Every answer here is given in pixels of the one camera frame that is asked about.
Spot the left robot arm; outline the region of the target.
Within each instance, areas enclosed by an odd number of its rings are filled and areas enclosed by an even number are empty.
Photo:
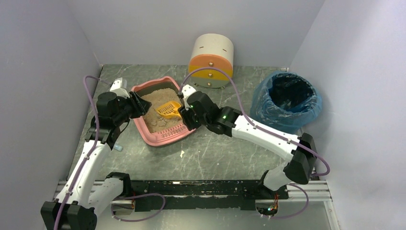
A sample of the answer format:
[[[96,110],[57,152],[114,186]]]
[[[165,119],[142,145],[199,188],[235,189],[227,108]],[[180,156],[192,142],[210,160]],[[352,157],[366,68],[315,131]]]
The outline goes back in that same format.
[[[98,216],[114,199],[135,194],[129,174],[123,172],[108,174],[101,188],[91,190],[97,172],[122,133],[121,125],[146,115],[152,103],[136,92],[127,96],[104,92],[90,104],[94,117],[79,161],[54,201],[45,201],[41,207],[48,230],[93,230]]]

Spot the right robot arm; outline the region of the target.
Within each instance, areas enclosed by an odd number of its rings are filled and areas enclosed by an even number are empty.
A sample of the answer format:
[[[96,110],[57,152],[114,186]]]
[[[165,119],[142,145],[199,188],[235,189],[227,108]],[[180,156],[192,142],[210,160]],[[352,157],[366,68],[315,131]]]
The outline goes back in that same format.
[[[218,135],[252,142],[283,159],[281,165],[263,174],[260,181],[266,188],[276,191],[291,182],[309,183],[316,161],[310,152],[315,149],[311,135],[287,134],[245,117],[235,108],[219,108],[207,94],[193,87],[184,87],[179,97],[183,102],[179,113],[189,130],[206,127]]]

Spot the pink cat litter box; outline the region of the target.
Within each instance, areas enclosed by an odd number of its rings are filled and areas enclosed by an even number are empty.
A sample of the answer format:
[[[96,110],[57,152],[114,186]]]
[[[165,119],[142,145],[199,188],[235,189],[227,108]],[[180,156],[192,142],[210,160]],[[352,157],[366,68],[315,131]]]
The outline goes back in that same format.
[[[152,93],[155,90],[166,88],[170,88],[175,92],[178,92],[180,87],[172,77],[165,76],[135,85],[131,88],[131,90],[135,91],[139,96],[144,96]],[[142,117],[135,118],[133,121],[144,142],[152,147],[160,147],[177,142],[193,133],[193,131],[189,131],[183,123],[159,132],[151,133]]]

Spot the yellow litter scoop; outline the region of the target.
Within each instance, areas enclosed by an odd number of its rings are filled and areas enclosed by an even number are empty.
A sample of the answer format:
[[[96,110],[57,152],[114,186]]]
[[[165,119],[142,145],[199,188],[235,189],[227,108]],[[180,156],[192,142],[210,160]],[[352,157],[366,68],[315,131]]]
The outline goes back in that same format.
[[[174,117],[181,118],[178,109],[181,104],[176,101],[169,101],[155,109],[155,111],[165,119],[172,119]]]

